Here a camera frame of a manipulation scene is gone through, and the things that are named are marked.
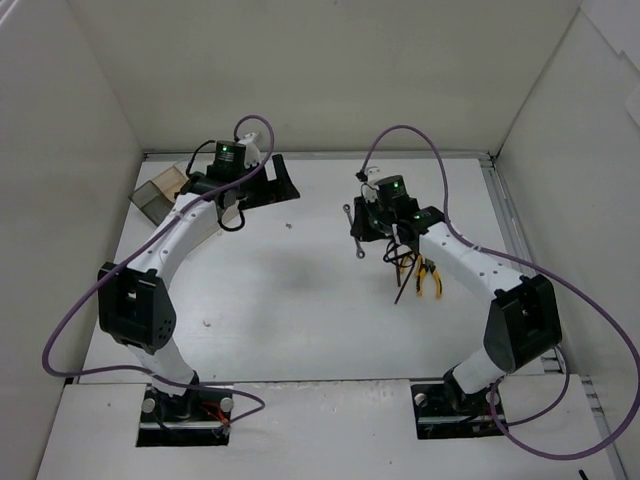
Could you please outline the small silver ratchet wrench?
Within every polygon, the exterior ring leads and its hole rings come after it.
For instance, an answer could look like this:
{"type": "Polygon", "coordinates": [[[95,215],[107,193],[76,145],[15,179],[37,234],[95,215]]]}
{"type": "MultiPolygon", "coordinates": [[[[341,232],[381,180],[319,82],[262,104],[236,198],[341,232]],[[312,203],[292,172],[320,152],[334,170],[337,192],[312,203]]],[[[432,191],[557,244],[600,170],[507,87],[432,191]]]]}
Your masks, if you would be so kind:
{"type": "Polygon", "coordinates": [[[352,215],[351,206],[348,203],[345,203],[343,205],[342,209],[343,209],[344,213],[346,214],[346,217],[347,217],[348,222],[349,222],[349,234],[354,240],[356,258],[359,259],[359,260],[362,260],[362,259],[364,259],[366,257],[366,252],[362,248],[361,243],[358,240],[358,238],[353,233],[353,227],[355,226],[355,222],[354,222],[354,217],[352,215]]]}

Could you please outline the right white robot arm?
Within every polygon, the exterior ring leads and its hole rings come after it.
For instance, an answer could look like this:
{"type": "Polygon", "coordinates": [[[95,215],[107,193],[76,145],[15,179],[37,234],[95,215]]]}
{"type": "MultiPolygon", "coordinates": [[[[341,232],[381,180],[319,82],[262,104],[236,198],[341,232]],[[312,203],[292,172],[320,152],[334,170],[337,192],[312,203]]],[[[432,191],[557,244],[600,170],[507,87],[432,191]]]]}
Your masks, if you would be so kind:
{"type": "Polygon", "coordinates": [[[396,267],[408,257],[443,268],[488,310],[481,347],[443,377],[442,398],[449,409],[468,410],[496,380],[561,342],[555,291],[545,276],[525,276],[464,245],[439,209],[422,208],[407,193],[402,176],[383,176],[372,167],[361,181],[351,236],[359,243],[387,241],[386,260],[396,267]]]}

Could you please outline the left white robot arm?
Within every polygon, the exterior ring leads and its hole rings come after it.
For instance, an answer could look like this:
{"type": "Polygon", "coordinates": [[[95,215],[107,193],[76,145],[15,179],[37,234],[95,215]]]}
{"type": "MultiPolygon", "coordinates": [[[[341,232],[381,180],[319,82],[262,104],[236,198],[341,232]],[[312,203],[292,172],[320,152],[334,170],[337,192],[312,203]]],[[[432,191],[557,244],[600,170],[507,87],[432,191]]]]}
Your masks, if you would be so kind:
{"type": "Polygon", "coordinates": [[[99,326],[132,352],[165,394],[164,408],[175,418],[191,418],[200,395],[194,369],[183,359],[173,335],[177,314],[171,281],[189,252],[202,242],[227,210],[245,212],[299,198],[284,158],[271,158],[275,177],[259,166],[251,139],[220,141],[203,172],[191,172],[154,234],[156,242],[129,263],[105,263],[98,273],[99,326]]]}

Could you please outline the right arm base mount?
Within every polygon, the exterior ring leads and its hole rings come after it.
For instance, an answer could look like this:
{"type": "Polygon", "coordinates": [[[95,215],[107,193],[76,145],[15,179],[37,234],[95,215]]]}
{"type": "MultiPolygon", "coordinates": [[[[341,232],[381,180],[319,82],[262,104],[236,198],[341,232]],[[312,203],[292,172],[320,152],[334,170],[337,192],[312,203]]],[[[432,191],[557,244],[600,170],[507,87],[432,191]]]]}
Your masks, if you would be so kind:
{"type": "Polygon", "coordinates": [[[476,439],[502,436],[485,397],[454,407],[442,383],[410,385],[419,440],[476,439]]]}

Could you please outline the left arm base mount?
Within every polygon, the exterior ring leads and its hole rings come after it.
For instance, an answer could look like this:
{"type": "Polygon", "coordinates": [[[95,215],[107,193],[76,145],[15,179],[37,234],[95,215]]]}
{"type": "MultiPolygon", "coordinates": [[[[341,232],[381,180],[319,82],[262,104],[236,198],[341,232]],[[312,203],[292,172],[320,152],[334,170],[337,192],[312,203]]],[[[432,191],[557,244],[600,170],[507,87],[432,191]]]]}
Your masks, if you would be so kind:
{"type": "Polygon", "coordinates": [[[233,407],[231,393],[187,390],[178,397],[148,386],[141,404],[136,446],[226,446],[233,407]]]}

